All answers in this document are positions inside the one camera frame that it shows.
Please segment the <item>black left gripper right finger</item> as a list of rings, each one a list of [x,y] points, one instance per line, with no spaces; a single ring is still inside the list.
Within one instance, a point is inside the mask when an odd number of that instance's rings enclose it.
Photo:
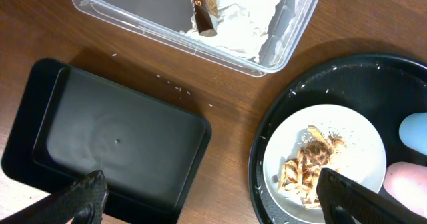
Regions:
[[[424,224],[426,218],[324,168],[316,187],[326,224]]]

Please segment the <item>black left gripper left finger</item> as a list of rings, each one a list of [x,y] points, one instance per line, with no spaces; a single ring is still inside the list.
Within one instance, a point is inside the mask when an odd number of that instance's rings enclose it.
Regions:
[[[96,170],[72,185],[1,220],[1,224],[100,224],[109,191],[103,171]]]

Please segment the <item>pink plastic cup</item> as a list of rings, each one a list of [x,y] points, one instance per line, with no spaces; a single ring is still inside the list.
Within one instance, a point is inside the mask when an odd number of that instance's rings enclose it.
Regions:
[[[426,217],[426,167],[407,162],[386,170],[385,190],[412,212]]]

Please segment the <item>blue plastic cup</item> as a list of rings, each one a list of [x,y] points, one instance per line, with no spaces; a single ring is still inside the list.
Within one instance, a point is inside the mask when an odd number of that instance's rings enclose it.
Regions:
[[[399,136],[405,146],[426,155],[427,113],[414,113],[400,124]]]

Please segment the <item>white napkin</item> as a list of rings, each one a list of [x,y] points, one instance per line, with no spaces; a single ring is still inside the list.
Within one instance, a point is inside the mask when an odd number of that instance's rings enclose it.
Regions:
[[[268,27],[281,0],[217,0],[218,34],[202,37],[196,24],[181,33],[221,51],[260,61],[260,50],[268,39]]]

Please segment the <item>gold snack wrapper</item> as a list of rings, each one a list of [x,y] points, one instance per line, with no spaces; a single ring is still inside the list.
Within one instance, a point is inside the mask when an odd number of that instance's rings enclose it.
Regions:
[[[193,20],[199,35],[214,37],[218,26],[217,0],[191,0]]]

